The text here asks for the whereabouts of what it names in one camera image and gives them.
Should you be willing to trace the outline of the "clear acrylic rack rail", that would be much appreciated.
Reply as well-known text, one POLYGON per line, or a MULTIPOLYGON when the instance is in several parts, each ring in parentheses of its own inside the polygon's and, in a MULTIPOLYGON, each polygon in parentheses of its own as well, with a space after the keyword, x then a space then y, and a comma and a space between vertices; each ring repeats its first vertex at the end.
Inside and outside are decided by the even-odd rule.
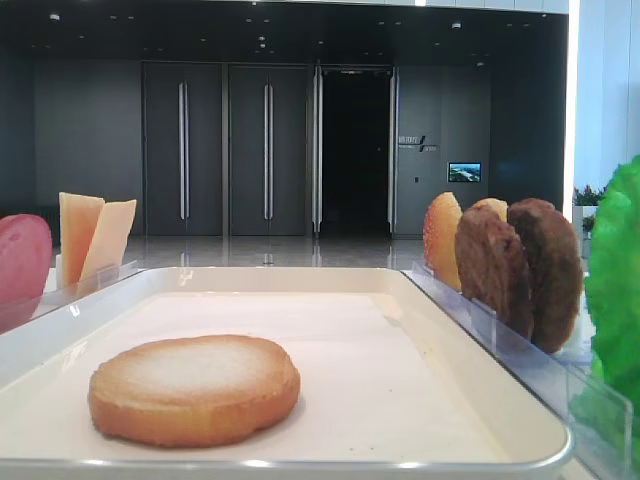
POLYGON ((77 284, 50 290, 33 299, 1 307, 1 333, 11 331, 21 325, 49 313, 69 306, 80 299, 116 284, 140 271, 136 261, 109 267, 77 284))
POLYGON ((435 304, 488 350, 515 379, 559 414, 576 438, 575 455, 598 479, 637 479, 635 448, 639 419, 632 403, 597 378, 586 365, 589 349, 548 355, 415 263, 405 272, 435 304))

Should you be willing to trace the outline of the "green lettuce leaf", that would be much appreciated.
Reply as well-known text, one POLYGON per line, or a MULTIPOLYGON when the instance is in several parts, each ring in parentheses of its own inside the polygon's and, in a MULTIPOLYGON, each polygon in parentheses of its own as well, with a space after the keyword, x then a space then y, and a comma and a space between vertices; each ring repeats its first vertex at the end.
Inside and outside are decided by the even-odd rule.
POLYGON ((595 215, 587 308, 595 327, 592 377, 633 407, 632 454, 639 461, 639 158, 620 165, 595 215))

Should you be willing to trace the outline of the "round toasted bread slice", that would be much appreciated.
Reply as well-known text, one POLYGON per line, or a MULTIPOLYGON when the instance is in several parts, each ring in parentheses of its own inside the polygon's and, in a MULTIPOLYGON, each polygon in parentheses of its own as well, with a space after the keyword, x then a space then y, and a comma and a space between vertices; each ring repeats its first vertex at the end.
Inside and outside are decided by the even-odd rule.
POLYGON ((88 402, 102 434, 152 446, 242 441, 287 418, 301 378, 277 343, 243 335, 154 341, 92 374, 88 402))

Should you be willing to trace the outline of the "rear brown meat patty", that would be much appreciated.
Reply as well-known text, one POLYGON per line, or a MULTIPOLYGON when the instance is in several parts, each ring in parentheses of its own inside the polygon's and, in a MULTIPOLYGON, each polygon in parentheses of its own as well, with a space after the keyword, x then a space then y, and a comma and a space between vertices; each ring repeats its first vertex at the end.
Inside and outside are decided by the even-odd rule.
POLYGON ((584 277, 573 227, 554 205, 528 198, 508 207, 529 265, 534 317, 532 343, 553 354, 570 338, 580 309, 584 277))

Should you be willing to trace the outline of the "brown meat patty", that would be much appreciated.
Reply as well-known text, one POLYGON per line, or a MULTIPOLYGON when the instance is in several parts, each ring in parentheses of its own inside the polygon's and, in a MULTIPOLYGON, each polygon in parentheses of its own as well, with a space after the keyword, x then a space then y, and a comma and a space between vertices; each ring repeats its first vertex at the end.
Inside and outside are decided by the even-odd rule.
POLYGON ((534 317, 532 343, 553 354, 570 338, 580 309, 584 277, 573 227, 554 205, 528 198, 508 207, 529 265, 534 317))
POLYGON ((463 295, 491 307, 498 320, 529 340, 534 327, 529 268, 514 227, 492 206, 474 205, 458 223, 455 256, 463 295))

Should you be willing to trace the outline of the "clear acrylic left rack rail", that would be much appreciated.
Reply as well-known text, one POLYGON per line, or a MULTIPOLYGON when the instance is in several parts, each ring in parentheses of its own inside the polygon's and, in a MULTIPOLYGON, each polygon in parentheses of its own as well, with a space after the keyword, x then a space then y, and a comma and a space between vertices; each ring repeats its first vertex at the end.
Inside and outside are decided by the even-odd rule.
POLYGON ((49 313, 69 306, 80 299, 116 284, 140 271, 136 261, 109 267, 77 284, 50 290, 33 299, 1 307, 1 333, 11 331, 21 325, 49 313))

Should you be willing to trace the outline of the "front brown meat patty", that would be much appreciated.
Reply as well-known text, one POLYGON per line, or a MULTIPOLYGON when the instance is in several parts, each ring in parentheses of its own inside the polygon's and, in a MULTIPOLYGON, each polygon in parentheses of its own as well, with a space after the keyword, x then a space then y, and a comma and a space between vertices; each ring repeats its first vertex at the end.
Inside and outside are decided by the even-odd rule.
POLYGON ((474 205, 458 223, 455 256, 463 295, 491 307, 498 320, 529 340, 534 327, 529 268, 514 227, 492 206, 474 205))

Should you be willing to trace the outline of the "clear acrylic right rack rail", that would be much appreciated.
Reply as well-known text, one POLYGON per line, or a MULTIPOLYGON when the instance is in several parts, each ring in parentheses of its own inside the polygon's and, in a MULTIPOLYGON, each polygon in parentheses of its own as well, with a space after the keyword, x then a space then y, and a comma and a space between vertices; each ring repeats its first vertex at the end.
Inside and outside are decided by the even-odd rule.
POLYGON ((405 272, 435 304, 488 350, 515 379, 559 414, 576 438, 575 455, 598 479, 637 479, 635 448, 639 419, 632 403, 597 378, 586 365, 589 349, 548 355, 415 263, 405 272))

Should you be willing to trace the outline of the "open glass door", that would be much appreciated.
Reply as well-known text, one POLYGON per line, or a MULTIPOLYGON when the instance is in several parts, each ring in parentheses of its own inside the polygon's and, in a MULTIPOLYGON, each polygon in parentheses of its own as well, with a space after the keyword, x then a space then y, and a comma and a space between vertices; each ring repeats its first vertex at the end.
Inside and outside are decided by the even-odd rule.
POLYGON ((316 238, 321 232, 323 215, 323 70, 314 69, 314 121, 313 121, 313 232, 316 238))

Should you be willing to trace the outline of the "dark double door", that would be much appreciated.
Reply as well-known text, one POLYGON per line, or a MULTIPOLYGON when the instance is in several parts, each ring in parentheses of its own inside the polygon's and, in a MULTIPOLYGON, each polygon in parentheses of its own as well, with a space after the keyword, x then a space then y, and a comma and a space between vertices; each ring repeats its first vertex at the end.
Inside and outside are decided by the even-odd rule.
POLYGON ((307 72, 230 68, 231 234, 306 233, 307 72))
POLYGON ((147 233, 221 235, 221 68, 147 63, 144 97, 147 233))

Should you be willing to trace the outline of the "white rectangular serving tray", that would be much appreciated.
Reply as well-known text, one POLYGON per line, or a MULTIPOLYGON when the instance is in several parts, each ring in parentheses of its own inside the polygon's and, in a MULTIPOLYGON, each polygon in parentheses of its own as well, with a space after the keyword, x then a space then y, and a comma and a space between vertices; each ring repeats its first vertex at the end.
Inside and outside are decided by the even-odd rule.
POLYGON ((559 479, 568 425, 405 274, 160 268, 55 306, 1 337, 5 479, 559 479), (97 366, 165 338, 237 333, 298 367, 293 415, 240 444, 108 439, 87 405, 97 366))

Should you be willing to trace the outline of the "potted plant with flowers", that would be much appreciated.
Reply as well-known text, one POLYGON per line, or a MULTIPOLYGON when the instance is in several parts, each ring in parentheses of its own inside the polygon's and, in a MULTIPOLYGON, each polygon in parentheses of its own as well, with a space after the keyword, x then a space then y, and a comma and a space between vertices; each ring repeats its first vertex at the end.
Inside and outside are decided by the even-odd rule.
POLYGON ((598 206, 604 197, 606 188, 594 189, 590 185, 586 185, 583 189, 574 188, 573 205, 574 206, 598 206))

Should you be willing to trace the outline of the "front bread slice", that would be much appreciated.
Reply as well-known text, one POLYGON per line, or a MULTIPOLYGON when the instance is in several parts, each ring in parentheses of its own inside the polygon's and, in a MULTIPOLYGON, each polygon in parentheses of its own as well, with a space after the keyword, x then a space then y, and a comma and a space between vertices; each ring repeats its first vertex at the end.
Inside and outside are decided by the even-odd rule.
POLYGON ((430 204, 424 221, 425 264, 435 276, 456 291, 461 290, 455 256, 455 235, 462 210, 452 192, 443 192, 430 204))

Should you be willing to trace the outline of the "wall mounted display screen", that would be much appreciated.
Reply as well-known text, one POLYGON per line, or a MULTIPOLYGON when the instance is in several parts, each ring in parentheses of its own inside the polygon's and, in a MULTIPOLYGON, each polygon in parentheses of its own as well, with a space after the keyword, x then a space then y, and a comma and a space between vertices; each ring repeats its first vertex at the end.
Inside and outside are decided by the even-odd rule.
POLYGON ((477 162, 449 162, 447 180, 450 183, 479 183, 482 165, 477 162))

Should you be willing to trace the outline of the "white paper tray liner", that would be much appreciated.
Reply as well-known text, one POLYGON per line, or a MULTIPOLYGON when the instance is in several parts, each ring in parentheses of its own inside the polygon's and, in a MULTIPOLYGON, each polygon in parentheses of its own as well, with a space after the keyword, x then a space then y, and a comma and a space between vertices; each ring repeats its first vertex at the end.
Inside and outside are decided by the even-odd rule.
POLYGON ((496 462, 504 452, 438 364, 424 359, 387 294, 158 294, 1 394, 5 458, 496 462), (109 439, 87 405, 96 367, 149 341, 235 333, 291 356, 301 395, 285 421, 239 444, 157 449, 109 439))

